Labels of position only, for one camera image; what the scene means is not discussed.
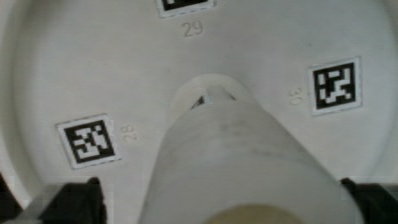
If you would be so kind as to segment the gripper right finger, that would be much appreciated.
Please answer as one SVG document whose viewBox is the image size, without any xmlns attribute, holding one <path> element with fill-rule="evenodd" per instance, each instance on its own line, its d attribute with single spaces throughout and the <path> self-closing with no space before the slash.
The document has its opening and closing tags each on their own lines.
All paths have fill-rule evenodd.
<svg viewBox="0 0 398 224">
<path fill-rule="evenodd" d="M 343 178 L 342 185 L 354 197 L 365 224 L 398 224 L 398 184 L 358 183 Z"/>
</svg>

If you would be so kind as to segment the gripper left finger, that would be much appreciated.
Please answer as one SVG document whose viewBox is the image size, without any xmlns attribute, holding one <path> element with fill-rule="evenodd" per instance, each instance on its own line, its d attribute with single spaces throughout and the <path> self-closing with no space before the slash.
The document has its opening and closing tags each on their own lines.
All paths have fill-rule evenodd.
<svg viewBox="0 0 398 224">
<path fill-rule="evenodd" d="M 98 177 L 50 185 L 11 224 L 107 224 L 107 205 Z"/>
</svg>

